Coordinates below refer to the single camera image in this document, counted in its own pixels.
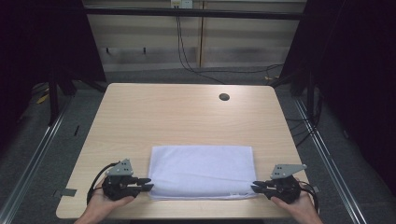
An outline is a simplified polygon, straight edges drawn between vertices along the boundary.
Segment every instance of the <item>metal bar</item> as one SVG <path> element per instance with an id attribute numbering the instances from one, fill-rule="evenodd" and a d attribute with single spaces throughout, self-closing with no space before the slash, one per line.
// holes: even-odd
<path id="1" fill-rule="evenodd" d="M 308 118 L 315 122 L 314 120 L 314 101 L 315 101 L 315 76 L 312 74 L 313 71 L 309 73 L 308 86 L 306 88 L 306 114 Z"/>
<path id="2" fill-rule="evenodd" d="M 18 208 L 21 205 L 21 202 L 30 187 L 30 184 L 35 177 L 35 173 L 38 170 L 38 167 L 48 148 L 50 147 L 50 143 L 57 133 L 59 127 L 61 126 L 62 120 L 64 118 L 64 113 L 70 105 L 71 97 L 69 98 L 68 102 L 66 102 L 63 110 L 59 114 L 58 118 L 54 121 L 52 126 L 49 126 L 44 134 L 41 142 L 38 144 L 37 149 L 35 150 L 35 154 L 33 155 L 32 159 L 30 159 L 29 164 L 27 165 L 26 169 L 23 171 L 21 178 L 19 179 L 17 185 L 15 186 L 14 190 L 10 193 L 5 202 L 4 206 L 0 211 L 0 223 L 8 224 L 11 223 L 12 219 L 15 217 Z"/>
<path id="3" fill-rule="evenodd" d="M 139 7 L 34 7 L 37 12 L 46 13 L 85 13 L 93 15 L 129 15 L 129 16 L 171 16 L 171 17 L 208 17 L 299 21 L 313 18 L 304 13 L 233 11 L 187 8 L 139 8 Z"/>
<path id="4" fill-rule="evenodd" d="M 306 108 L 301 99 L 296 100 L 295 104 L 300 112 L 300 115 L 305 120 L 305 125 L 308 131 L 311 132 L 312 140 L 318 150 L 320 157 L 323 160 L 323 163 L 328 170 L 330 177 L 332 178 L 332 182 L 334 183 L 335 187 L 337 188 L 338 193 L 340 194 L 341 200 L 343 201 L 346 210 L 348 211 L 352 221 L 355 224 L 367 224 L 366 219 L 357 203 L 355 197 L 353 196 L 352 192 L 349 190 L 347 183 L 345 182 L 344 178 L 341 176 L 337 165 L 335 164 L 334 160 L 332 159 L 332 155 L 327 149 L 326 144 L 323 142 L 319 132 L 311 122 L 308 120 L 309 117 L 306 115 Z"/>
<path id="5" fill-rule="evenodd" d="M 52 67 L 51 71 L 49 72 L 49 104 L 50 104 L 49 126 L 51 126 L 59 115 L 58 85 L 56 83 L 56 74 L 54 67 Z"/>

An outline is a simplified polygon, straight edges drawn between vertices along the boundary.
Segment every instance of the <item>black circular hole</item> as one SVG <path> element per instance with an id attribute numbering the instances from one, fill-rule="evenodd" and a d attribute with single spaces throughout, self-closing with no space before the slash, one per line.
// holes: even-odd
<path id="1" fill-rule="evenodd" d="M 220 100 L 222 100 L 222 101 L 228 101 L 228 100 L 230 100 L 230 95 L 227 94 L 227 93 L 222 93 L 222 94 L 219 96 L 219 98 L 220 98 Z"/>

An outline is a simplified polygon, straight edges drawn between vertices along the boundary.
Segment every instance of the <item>white wall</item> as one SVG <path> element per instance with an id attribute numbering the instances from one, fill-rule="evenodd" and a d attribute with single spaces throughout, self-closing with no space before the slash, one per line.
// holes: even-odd
<path id="1" fill-rule="evenodd" d="M 170 7 L 170 0 L 84 0 L 83 2 L 85 6 Z M 195 0 L 193 8 L 302 12 L 304 4 L 305 0 Z M 174 49 L 173 52 L 177 54 L 177 21 L 174 17 L 112 15 L 89 15 L 88 17 L 104 68 L 106 68 L 106 63 L 113 64 L 114 68 L 114 65 L 120 61 L 120 55 L 117 55 L 118 61 L 114 61 L 114 57 L 103 53 L 102 49 L 105 48 L 117 49 L 113 50 L 114 53 L 120 52 L 121 49 L 123 53 L 128 49 L 155 49 L 157 53 L 158 49 L 168 49 L 167 54 L 172 51 L 170 49 Z M 194 66 L 202 67 L 283 63 L 298 25 L 297 21 L 252 19 L 181 18 L 180 21 L 183 43 L 189 54 L 188 57 L 192 57 L 191 63 Z M 257 57 L 250 57 L 249 60 L 241 57 L 246 53 L 250 56 L 257 54 Z M 135 57 L 134 54 L 128 66 L 132 69 L 133 64 L 136 63 L 136 67 L 143 68 L 144 66 L 138 64 L 139 60 Z M 162 64 L 165 67 L 180 66 L 178 62 L 156 61 L 153 63 Z"/>

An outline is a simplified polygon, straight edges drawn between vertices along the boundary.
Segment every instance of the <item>metal rail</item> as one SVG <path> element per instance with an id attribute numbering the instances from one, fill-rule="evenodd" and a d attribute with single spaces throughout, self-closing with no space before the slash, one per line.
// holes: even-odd
<path id="1" fill-rule="evenodd" d="M 234 11 L 186 8 L 145 8 L 145 7 L 33 7 L 36 12 L 78 13 L 92 15 L 126 16 L 170 16 L 170 17 L 208 17 L 299 21 L 317 18 L 297 12 Z"/>
<path id="2" fill-rule="evenodd" d="M 341 200 L 343 201 L 346 210 L 348 211 L 350 217 L 352 218 L 353 223 L 355 224 L 367 224 L 366 219 L 364 218 L 363 212 L 359 207 L 355 197 L 352 192 L 349 190 L 347 183 L 344 178 L 341 176 L 337 165 L 332 159 L 332 154 L 329 149 L 327 149 L 326 144 L 323 142 L 319 132 L 313 127 L 311 122 L 308 120 L 308 115 L 306 114 L 306 108 L 301 99 L 296 100 L 295 104 L 300 112 L 300 115 L 303 117 L 306 128 L 309 132 L 311 132 L 312 140 L 315 143 L 315 146 L 318 150 L 320 157 L 323 160 L 323 163 L 332 178 L 332 182 L 337 188 L 338 193 L 340 194 Z"/>
<path id="3" fill-rule="evenodd" d="M 50 147 L 53 137 L 61 126 L 62 120 L 64 119 L 64 113 L 69 107 L 71 99 L 71 97 L 68 99 L 58 118 L 46 130 L 41 142 L 38 144 L 38 147 L 35 150 L 35 154 L 33 155 L 32 159 L 30 159 L 29 164 L 23 171 L 23 174 L 14 190 L 12 190 L 12 192 L 9 194 L 7 201 L 0 211 L 0 223 L 11 223 L 12 219 L 15 217 L 15 214 L 17 213 L 23 198 L 35 177 L 38 167 L 40 166 L 40 163 L 43 161 Z"/>

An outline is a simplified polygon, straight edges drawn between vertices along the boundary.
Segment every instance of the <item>black wire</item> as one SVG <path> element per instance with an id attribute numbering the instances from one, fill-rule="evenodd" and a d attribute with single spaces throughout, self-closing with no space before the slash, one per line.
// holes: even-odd
<path id="1" fill-rule="evenodd" d="M 184 55 L 184 60 L 186 61 L 186 64 L 188 67 L 186 67 L 186 65 L 183 63 L 182 59 L 181 59 L 181 53 L 180 53 L 180 43 L 181 43 L 181 48 L 183 51 L 183 55 Z M 214 81 L 217 81 L 218 83 L 224 84 L 224 82 L 215 79 L 213 77 L 208 77 L 208 76 L 204 76 L 202 75 L 202 73 L 239 73 L 239 74 L 253 74 L 253 73 L 261 73 L 261 72 L 265 72 L 267 74 L 267 83 L 265 85 L 268 85 L 269 83 L 269 73 L 268 71 L 275 69 L 279 66 L 282 66 L 283 63 L 278 63 L 278 64 L 271 64 L 269 66 L 267 66 L 265 69 L 262 70 L 256 70 L 256 71 L 229 71 L 229 70 L 206 70 L 206 71 L 195 71 L 189 64 L 189 61 L 187 60 L 187 55 L 186 52 L 184 50 L 184 43 L 183 43 L 183 37 L 181 34 L 181 23 L 180 23 L 180 17 L 177 17 L 177 51 L 178 51 L 178 58 L 180 60 L 181 65 L 184 67 L 184 69 L 186 69 L 189 72 L 193 72 L 194 74 L 200 76 L 200 77 L 206 77 L 206 78 L 210 78 Z"/>
<path id="2" fill-rule="evenodd" d="M 289 129 L 289 131 L 292 131 L 292 130 L 294 130 L 294 129 L 296 129 L 296 128 L 298 128 L 300 125 L 302 125 L 304 123 L 304 121 L 302 120 L 302 121 L 300 121 L 300 123 L 298 123 L 296 126 L 294 126 L 294 127 L 292 127 L 292 128 L 290 128 Z"/>
<path id="3" fill-rule="evenodd" d="M 216 82 L 218 82 L 218 83 L 220 83 L 220 84 L 225 85 L 224 82 L 222 82 L 222 81 L 220 81 L 220 80 L 218 80 L 218 79 L 215 79 L 215 78 L 213 78 L 213 77 L 204 76 L 204 75 L 202 75 L 202 74 L 200 74 L 200 73 L 198 73 L 198 72 L 196 72 L 196 71 L 194 71 L 194 70 L 192 69 L 192 67 L 191 67 L 190 64 L 189 64 L 189 61 L 187 60 L 187 55 L 186 55 L 186 52 L 185 52 L 185 50 L 184 50 L 183 37 L 182 37 L 182 34 L 181 34 L 180 17 L 176 17 L 176 20 L 177 20 L 177 51 L 178 51 L 178 58 L 180 59 L 180 63 L 181 63 L 181 65 L 184 67 L 184 69 L 186 69 L 186 70 L 189 71 L 189 72 L 193 72 L 194 74 L 196 74 L 196 75 L 198 75 L 198 76 L 200 76 L 200 77 L 206 77 L 206 78 L 212 79 L 212 80 L 214 80 L 214 81 L 216 81 Z M 187 64 L 187 66 L 188 66 L 189 68 L 187 68 L 186 65 L 184 65 L 183 61 L 181 60 L 180 43 L 181 43 L 181 47 L 182 47 L 182 50 L 183 50 L 184 59 L 185 59 L 186 64 Z"/>
<path id="4" fill-rule="evenodd" d="M 312 199 L 314 200 L 314 206 L 315 206 L 315 210 L 317 211 L 317 213 L 319 214 L 319 200 L 318 200 L 318 195 L 315 193 L 315 189 L 314 187 L 312 187 L 312 185 L 304 182 L 304 181 L 299 181 L 299 183 L 305 184 L 307 185 L 309 188 L 311 188 L 311 190 L 309 189 L 303 189 L 301 188 L 302 191 L 305 191 L 309 194 L 312 195 Z"/>
<path id="5" fill-rule="evenodd" d="M 308 136 L 311 134 L 311 132 L 310 133 L 308 133 L 304 138 L 303 138 L 303 140 L 301 140 L 299 143 L 297 143 L 296 144 L 296 147 L 298 147 L 301 143 L 303 143 L 307 138 L 308 138 Z"/>
<path id="6" fill-rule="evenodd" d="M 308 138 L 308 136 L 317 129 L 318 123 L 319 123 L 319 120 L 320 120 L 321 110 L 322 110 L 322 103 L 323 103 L 323 95 L 321 93 L 319 93 L 318 104 L 317 104 L 317 107 L 316 107 L 316 115 L 313 117 L 314 124 L 313 124 L 312 130 L 303 138 L 303 140 L 301 140 L 299 143 L 297 143 L 295 145 L 296 147 L 298 147 L 300 144 L 302 144 Z M 289 121 L 299 121 L 299 120 L 307 121 L 309 119 L 286 119 L 286 120 L 289 120 Z M 301 133 L 294 134 L 293 137 L 297 136 L 297 135 L 300 135 L 300 134 L 302 134 L 302 133 L 304 133 L 306 131 L 307 130 L 304 130 Z"/>
<path id="7" fill-rule="evenodd" d="M 96 181 L 98 181 L 98 179 L 99 179 L 99 177 L 101 176 L 101 174 L 105 171 L 105 170 L 107 170 L 108 168 L 110 168 L 110 167 L 112 167 L 112 166 L 115 166 L 115 165 L 117 165 L 118 164 L 118 162 L 114 162 L 114 163 L 110 163 L 109 165 L 107 165 L 107 166 L 105 166 L 105 168 L 103 168 L 100 172 L 99 172 L 99 174 L 96 176 L 96 178 L 93 180 L 93 182 L 92 182 L 92 184 L 91 184 L 91 187 L 90 187 L 90 190 L 88 190 L 88 193 L 87 193 L 87 204 L 90 202 L 90 200 L 91 200 L 91 197 L 92 197 L 92 193 L 93 193 L 93 191 L 95 190 L 95 184 L 96 184 Z"/>

